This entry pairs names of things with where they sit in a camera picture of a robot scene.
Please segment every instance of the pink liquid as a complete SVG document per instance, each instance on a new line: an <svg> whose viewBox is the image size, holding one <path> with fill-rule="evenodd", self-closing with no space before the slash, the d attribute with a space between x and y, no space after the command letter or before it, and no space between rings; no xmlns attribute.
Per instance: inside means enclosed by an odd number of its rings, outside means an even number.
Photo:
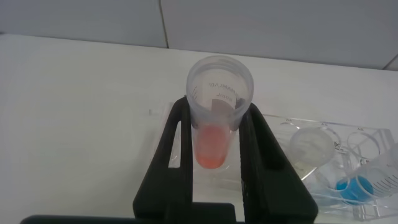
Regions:
<svg viewBox="0 0 398 224"><path fill-rule="evenodd" d="M203 168L219 168L223 165L227 153L228 137L225 128L206 125L198 130L195 157Z"/></svg>

